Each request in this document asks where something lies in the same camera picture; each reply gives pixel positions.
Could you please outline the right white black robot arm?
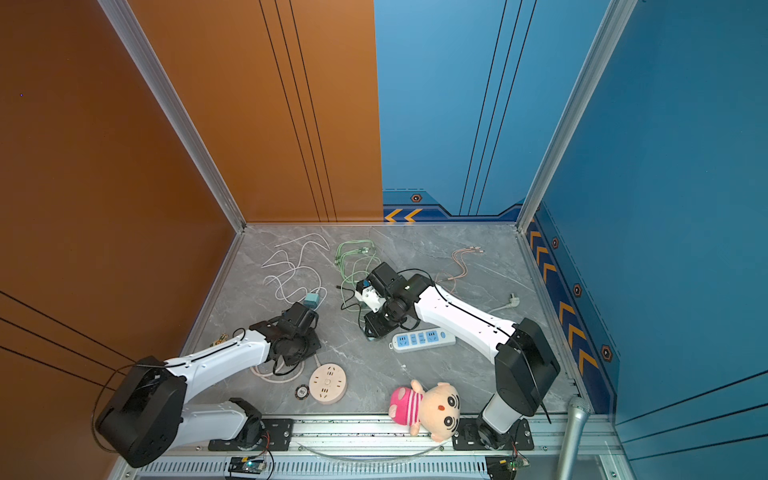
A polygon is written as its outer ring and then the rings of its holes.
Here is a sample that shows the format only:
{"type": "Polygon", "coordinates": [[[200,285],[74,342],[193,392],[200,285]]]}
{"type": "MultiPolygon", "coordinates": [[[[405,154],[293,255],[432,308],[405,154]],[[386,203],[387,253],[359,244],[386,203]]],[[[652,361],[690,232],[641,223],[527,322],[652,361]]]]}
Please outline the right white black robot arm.
{"type": "MultiPolygon", "coordinates": [[[[459,300],[426,271],[396,272],[386,262],[355,286],[366,313],[366,335],[381,338],[404,326],[408,317],[435,325],[481,353],[494,366],[495,392],[475,421],[482,445],[500,449],[514,438],[515,423],[543,407],[545,395],[561,371],[540,326],[524,318],[515,323],[459,300]]],[[[414,380],[393,393],[389,415],[407,424],[412,435],[421,427],[444,442],[460,432],[460,396],[445,383],[429,391],[414,380]]]]}

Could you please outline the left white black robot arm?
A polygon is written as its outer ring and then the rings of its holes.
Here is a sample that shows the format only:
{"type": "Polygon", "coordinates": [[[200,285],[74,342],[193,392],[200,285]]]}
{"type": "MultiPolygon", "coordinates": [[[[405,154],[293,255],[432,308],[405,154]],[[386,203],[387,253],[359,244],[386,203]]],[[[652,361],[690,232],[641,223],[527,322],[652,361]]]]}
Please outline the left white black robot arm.
{"type": "Polygon", "coordinates": [[[107,402],[96,401],[91,431],[98,446],[144,467],[167,450],[204,441],[236,450],[256,448],[266,435],[262,413],[232,397],[196,404],[209,387],[241,371],[284,361],[293,368],[320,348],[318,313],[295,303],[270,320],[237,329],[232,338],[183,357],[153,356],[125,367],[107,402]]]}

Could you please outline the white blue power strip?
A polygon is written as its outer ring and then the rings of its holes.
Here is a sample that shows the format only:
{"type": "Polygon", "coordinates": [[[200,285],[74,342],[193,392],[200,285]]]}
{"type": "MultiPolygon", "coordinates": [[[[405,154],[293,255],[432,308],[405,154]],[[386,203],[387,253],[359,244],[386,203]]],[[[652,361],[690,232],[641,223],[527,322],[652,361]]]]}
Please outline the white blue power strip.
{"type": "Polygon", "coordinates": [[[392,336],[390,348],[398,353],[416,352],[456,344],[456,337],[443,328],[429,328],[392,336]]]}

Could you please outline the round pink power socket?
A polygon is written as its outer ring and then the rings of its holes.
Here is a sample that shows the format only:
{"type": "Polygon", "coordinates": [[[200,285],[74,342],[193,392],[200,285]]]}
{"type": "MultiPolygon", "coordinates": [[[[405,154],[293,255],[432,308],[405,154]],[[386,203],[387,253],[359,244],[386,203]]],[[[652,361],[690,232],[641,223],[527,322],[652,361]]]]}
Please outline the round pink power socket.
{"type": "Polygon", "coordinates": [[[338,364],[327,363],[317,367],[308,383],[310,395],[322,405],[339,402],[348,387],[345,370],[338,364]]]}

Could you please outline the pink plush doll toy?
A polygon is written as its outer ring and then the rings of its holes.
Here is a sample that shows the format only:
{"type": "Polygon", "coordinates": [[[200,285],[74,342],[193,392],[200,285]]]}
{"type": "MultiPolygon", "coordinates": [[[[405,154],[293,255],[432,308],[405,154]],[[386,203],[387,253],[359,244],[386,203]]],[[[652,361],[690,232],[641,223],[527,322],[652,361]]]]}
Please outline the pink plush doll toy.
{"type": "Polygon", "coordinates": [[[399,425],[409,427],[411,436],[424,428],[435,442],[452,437],[459,427],[461,400],[454,386],[439,382],[426,390],[412,380],[409,387],[398,387],[391,395],[388,416],[399,425]]]}

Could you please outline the left green circuit board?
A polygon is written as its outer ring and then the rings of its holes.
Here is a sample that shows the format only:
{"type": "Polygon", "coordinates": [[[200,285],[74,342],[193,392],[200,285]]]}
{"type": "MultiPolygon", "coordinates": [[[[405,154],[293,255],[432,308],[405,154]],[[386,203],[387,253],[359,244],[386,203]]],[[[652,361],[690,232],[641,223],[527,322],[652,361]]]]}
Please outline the left green circuit board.
{"type": "Polygon", "coordinates": [[[268,473],[268,463],[256,456],[231,457],[227,467],[227,476],[234,479],[265,478],[268,473]]]}

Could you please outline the green circuit board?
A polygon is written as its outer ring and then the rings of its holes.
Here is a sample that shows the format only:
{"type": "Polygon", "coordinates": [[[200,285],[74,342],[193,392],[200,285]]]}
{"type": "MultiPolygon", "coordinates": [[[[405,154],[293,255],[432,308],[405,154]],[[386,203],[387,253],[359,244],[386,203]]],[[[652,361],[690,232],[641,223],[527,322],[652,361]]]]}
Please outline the green circuit board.
{"type": "Polygon", "coordinates": [[[515,480],[522,469],[530,466],[524,456],[486,456],[485,463],[490,480],[515,480]]]}
{"type": "Polygon", "coordinates": [[[234,479],[265,478],[268,473],[268,463],[256,456],[231,457],[227,467],[227,476],[234,479]]]}

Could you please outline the right green circuit board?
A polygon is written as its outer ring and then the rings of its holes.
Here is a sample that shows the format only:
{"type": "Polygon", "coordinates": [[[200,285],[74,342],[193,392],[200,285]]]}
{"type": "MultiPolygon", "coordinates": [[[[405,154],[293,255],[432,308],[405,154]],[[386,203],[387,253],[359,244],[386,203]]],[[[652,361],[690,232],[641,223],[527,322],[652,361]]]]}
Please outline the right green circuit board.
{"type": "Polygon", "coordinates": [[[486,456],[485,463],[490,480],[515,480],[522,469],[530,466],[524,456],[486,456]]]}

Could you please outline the silver metal pole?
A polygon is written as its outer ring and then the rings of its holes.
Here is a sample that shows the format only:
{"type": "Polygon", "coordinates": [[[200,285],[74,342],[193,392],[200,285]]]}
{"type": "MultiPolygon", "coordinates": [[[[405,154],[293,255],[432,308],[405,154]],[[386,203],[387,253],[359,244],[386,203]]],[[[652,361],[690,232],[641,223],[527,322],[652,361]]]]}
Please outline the silver metal pole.
{"type": "Polygon", "coordinates": [[[591,416],[589,403],[580,396],[573,396],[568,403],[567,425],[555,471],[555,480],[570,480],[573,475],[581,438],[591,416]]]}

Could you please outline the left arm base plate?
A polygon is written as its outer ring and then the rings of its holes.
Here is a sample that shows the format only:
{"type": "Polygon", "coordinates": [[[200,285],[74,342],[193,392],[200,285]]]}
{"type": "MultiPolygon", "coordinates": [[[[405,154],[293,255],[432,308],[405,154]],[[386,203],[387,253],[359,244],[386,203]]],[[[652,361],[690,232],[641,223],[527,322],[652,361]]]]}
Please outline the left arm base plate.
{"type": "Polygon", "coordinates": [[[262,419],[259,424],[247,423],[244,433],[232,440],[211,440],[209,451],[255,451],[270,450],[286,452],[289,450],[294,420],[290,418],[262,419]]]}

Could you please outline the aluminium front rail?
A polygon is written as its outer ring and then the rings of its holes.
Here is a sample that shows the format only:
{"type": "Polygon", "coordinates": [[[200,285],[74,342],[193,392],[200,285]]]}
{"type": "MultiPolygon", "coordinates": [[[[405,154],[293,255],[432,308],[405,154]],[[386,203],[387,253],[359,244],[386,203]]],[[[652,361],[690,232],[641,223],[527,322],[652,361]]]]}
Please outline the aluminium front rail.
{"type": "MultiPolygon", "coordinates": [[[[456,451],[452,440],[436,443],[426,433],[407,434],[382,415],[299,415],[294,418],[289,450],[273,452],[209,451],[198,443],[171,450],[139,468],[118,460],[112,479],[234,479],[227,476],[231,457],[256,456],[269,465],[256,479],[489,479],[486,456],[524,456],[530,466],[516,479],[554,479],[567,416],[528,419],[532,451],[456,451]]],[[[631,479],[634,473],[610,422],[589,418],[573,479],[631,479]]]]}

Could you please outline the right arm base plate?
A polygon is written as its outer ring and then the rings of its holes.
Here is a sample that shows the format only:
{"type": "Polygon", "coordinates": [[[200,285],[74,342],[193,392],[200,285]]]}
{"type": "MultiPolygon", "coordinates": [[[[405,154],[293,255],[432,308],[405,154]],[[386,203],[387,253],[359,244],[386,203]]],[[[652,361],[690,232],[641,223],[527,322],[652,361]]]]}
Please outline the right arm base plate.
{"type": "Polygon", "coordinates": [[[482,423],[479,418],[461,418],[452,437],[452,445],[456,451],[532,451],[535,448],[530,425],[525,418],[515,421],[503,434],[482,423]]]}

